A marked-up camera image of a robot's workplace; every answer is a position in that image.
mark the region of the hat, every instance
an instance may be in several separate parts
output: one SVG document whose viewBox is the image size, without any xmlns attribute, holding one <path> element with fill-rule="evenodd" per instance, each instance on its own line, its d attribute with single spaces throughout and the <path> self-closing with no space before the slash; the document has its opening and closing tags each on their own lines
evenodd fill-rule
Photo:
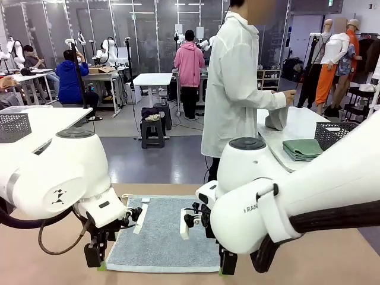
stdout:
<svg viewBox="0 0 380 285">
<path fill-rule="evenodd" d="M 360 30 L 360 22 L 357 19 L 352 19 L 347 23 L 347 26 L 354 26 L 357 28 L 357 30 Z"/>
</svg>

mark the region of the black basket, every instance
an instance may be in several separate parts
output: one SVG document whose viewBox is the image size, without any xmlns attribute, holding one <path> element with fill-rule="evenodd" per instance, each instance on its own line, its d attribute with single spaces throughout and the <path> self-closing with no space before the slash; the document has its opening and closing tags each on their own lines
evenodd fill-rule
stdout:
<svg viewBox="0 0 380 285">
<path fill-rule="evenodd" d="M 327 150 L 359 124 L 354 122 L 317 122 L 314 138 L 323 150 Z"/>
<path fill-rule="evenodd" d="M 0 143 L 14 143 L 30 133 L 28 114 L 0 113 Z"/>
</svg>

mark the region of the pink hoodie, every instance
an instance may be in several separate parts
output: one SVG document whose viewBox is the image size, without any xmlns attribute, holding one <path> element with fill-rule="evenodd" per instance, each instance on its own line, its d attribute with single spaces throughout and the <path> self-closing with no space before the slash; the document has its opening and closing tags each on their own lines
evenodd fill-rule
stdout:
<svg viewBox="0 0 380 285">
<path fill-rule="evenodd" d="M 203 53 L 195 43 L 186 42 L 178 50 L 174 67 L 179 68 L 182 87 L 199 87 L 201 67 L 204 67 Z"/>
</svg>

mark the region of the person in blue jacket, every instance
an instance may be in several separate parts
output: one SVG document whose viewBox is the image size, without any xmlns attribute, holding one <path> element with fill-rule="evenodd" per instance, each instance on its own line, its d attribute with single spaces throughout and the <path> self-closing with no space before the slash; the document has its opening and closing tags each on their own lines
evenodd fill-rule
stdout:
<svg viewBox="0 0 380 285">
<path fill-rule="evenodd" d="M 83 102 L 80 82 L 75 68 L 74 56 L 81 59 L 82 65 L 79 66 L 81 76 L 86 76 L 90 71 L 84 56 L 77 52 L 75 55 L 72 50 L 64 51 L 65 61 L 57 66 L 55 74 L 59 77 L 59 101 L 62 104 L 81 104 Z M 96 109 L 99 96 L 95 92 L 84 93 L 85 102 L 93 108 L 87 119 L 89 121 L 100 121 L 103 118 L 97 117 Z"/>
</svg>

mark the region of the stack of green cloth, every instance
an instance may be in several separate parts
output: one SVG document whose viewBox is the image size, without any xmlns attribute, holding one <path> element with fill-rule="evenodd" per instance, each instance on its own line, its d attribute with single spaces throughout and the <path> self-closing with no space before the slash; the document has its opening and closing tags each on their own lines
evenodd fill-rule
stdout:
<svg viewBox="0 0 380 285">
<path fill-rule="evenodd" d="M 323 153 L 315 139 L 283 141 L 283 148 L 295 162 L 311 162 Z"/>
</svg>

